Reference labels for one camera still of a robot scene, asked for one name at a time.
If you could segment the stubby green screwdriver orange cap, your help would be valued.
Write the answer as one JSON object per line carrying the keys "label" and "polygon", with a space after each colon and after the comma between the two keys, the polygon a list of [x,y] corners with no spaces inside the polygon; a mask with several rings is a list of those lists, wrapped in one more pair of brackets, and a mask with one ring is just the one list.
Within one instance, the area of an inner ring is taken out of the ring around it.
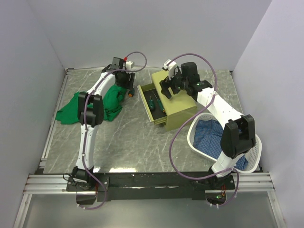
{"label": "stubby green screwdriver orange cap", "polygon": [[133,97],[133,96],[134,96],[134,90],[130,90],[130,91],[128,92],[128,95],[129,95],[129,97]]}

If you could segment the long green screwdriver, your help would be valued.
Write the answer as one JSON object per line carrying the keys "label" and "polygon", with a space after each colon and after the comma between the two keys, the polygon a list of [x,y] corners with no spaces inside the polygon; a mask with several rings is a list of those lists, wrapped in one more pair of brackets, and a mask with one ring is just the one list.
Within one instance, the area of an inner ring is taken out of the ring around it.
{"label": "long green screwdriver", "polygon": [[163,107],[163,105],[162,105],[162,103],[161,103],[161,100],[159,99],[159,97],[158,97],[155,93],[153,93],[153,94],[154,94],[154,96],[155,96],[155,98],[156,98],[156,101],[157,101],[157,103],[158,103],[158,106],[159,106],[160,110],[164,113],[164,112],[165,112],[165,109],[164,109],[164,107]]}

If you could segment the short green screwdriver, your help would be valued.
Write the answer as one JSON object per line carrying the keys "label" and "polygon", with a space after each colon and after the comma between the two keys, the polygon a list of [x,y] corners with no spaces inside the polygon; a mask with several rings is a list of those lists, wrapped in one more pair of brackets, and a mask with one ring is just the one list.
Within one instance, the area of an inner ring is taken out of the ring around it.
{"label": "short green screwdriver", "polygon": [[154,103],[154,101],[153,101],[153,99],[152,99],[151,96],[150,96],[150,98],[149,98],[149,100],[148,100],[148,106],[149,106],[149,109],[150,109],[151,111],[154,111],[154,110],[155,110],[155,103]]}

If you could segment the yellow-green metal tool chest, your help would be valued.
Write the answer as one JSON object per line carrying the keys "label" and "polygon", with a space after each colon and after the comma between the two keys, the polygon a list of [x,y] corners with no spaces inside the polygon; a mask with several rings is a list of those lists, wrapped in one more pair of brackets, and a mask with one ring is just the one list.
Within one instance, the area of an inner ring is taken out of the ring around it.
{"label": "yellow-green metal tool chest", "polygon": [[[178,94],[171,95],[168,99],[161,93],[159,82],[168,75],[165,71],[159,71],[151,75],[152,82],[146,85],[139,85],[138,92],[142,99],[144,108],[147,112],[149,121],[154,124],[164,124],[166,131],[178,129],[197,112],[197,106],[194,100],[186,94],[185,91],[180,91]],[[165,109],[163,113],[154,96],[155,93]],[[151,111],[148,106],[148,100],[152,97],[155,103],[155,110]]]}

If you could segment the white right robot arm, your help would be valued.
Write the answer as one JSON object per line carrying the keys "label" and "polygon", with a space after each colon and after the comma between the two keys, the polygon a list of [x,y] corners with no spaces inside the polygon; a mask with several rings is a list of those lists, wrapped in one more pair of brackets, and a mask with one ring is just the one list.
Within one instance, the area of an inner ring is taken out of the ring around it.
{"label": "white right robot arm", "polygon": [[160,82],[163,95],[170,99],[172,95],[184,90],[203,105],[223,128],[221,154],[206,176],[209,186],[217,190],[224,185],[237,161],[255,147],[255,120],[251,115],[243,115],[230,106],[211,83],[202,81],[194,62],[178,66],[169,59],[163,64],[163,70],[168,72],[168,76]]}

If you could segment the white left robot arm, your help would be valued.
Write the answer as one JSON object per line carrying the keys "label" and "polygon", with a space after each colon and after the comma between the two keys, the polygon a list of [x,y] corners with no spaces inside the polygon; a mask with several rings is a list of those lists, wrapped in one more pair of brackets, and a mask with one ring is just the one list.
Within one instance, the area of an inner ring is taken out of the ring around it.
{"label": "white left robot arm", "polygon": [[112,63],[106,66],[96,83],[86,92],[78,96],[77,117],[81,124],[81,139],[76,166],[68,179],[68,186],[75,186],[84,191],[91,190],[96,185],[89,175],[94,169],[95,138],[99,125],[104,120],[104,98],[113,85],[132,89],[135,73],[131,70],[134,62],[127,57],[114,57]]}

